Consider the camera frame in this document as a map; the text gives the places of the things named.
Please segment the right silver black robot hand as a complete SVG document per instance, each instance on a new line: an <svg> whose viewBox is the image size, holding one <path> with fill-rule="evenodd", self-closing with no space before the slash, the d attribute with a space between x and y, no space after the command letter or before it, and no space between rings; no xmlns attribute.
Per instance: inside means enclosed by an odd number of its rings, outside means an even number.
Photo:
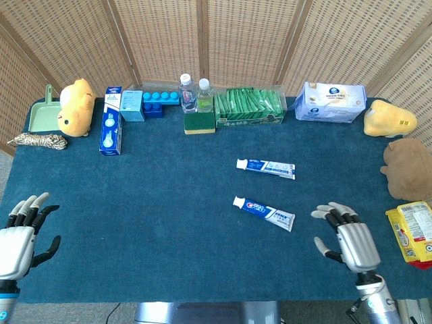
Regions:
<svg viewBox="0 0 432 324"><path fill-rule="evenodd" d="M366 273L379 266L381 258L374 239L356 211L346 205L329 202L317 206L310 215L326 220L336 233L341 249L339 252L330 250L319 237L314 238L315 246L324 257L345 264L353 273Z"/></svg>

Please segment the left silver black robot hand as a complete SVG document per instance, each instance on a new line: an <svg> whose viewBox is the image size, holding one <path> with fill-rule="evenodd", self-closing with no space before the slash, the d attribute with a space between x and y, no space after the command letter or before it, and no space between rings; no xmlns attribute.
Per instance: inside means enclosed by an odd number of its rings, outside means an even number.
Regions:
<svg viewBox="0 0 432 324"><path fill-rule="evenodd" d="M1 280L17 281L31 268L51 259L59 249L61 236L55 236L50 247L35 255L37 236L47 216L58 210L58 205L43 207L49 198L44 192L21 200L9 212L5 227L1 228Z"/></svg>

